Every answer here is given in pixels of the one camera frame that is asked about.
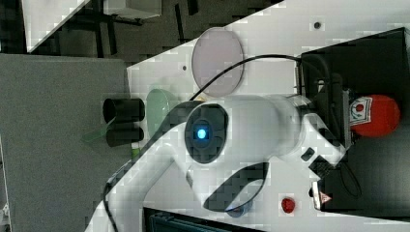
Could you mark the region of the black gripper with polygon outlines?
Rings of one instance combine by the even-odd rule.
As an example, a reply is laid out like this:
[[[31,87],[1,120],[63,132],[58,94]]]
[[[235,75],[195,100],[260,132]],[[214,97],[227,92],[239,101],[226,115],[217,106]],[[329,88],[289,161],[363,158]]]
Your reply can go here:
[[[339,73],[332,73],[328,79],[316,77],[312,87],[315,111],[327,127],[320,133],[332,145],[349,149],[355,142],[348,113],[352,91],[344,85]]]

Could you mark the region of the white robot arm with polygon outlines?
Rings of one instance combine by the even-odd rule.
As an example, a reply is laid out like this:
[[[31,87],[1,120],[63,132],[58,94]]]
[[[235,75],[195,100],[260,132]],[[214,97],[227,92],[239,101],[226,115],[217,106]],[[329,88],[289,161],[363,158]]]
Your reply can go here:
[[[138,158],[108,179],[84,232],[142,232],[144,199],[171,164],[179,167],[202,208],[228,213],[262,190],[271,158],[320,180],[338,167],[346,151],[313,102],[301,95],[181,102]]]

